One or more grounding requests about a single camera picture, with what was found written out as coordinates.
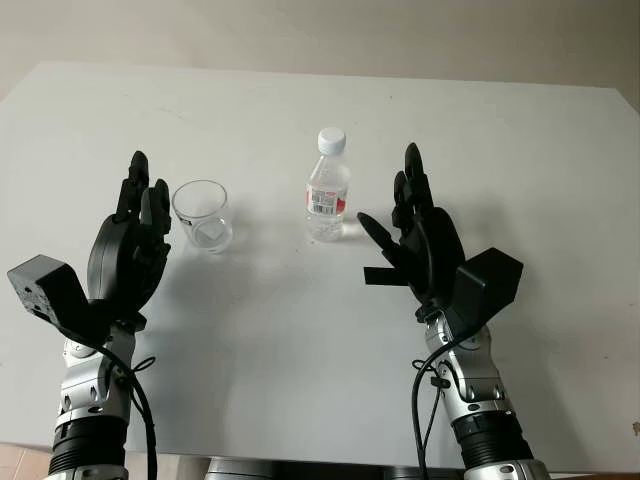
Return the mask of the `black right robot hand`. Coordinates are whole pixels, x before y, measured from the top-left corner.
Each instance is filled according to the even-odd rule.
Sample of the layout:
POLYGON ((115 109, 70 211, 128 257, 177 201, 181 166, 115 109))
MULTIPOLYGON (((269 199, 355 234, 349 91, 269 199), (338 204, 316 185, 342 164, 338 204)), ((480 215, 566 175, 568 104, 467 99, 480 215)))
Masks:
POLYGON ((367 285, 407 286, 420 303, 419 322, 449 305, 456 269, 465 261, 464 250, 450 215, 434 204, 419 149, 411 143, 405 151, 404 169, 394 178, 391 219, 400 237, 370 215, 357 220, 381 249, 389 268, 366 267, 367 285))

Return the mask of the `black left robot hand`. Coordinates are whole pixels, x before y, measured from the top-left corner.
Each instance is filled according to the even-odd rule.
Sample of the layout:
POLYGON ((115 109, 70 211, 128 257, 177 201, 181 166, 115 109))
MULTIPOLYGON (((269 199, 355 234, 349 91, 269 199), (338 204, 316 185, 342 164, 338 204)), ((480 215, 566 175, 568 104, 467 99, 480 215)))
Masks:
POLYGON ((171 246, 167 183, 149 180, 146 155, 133 154, 116 211, 102 223, 87 267, 89 304, 105 319, 139 332, 141 309, 157 289, 171 246))

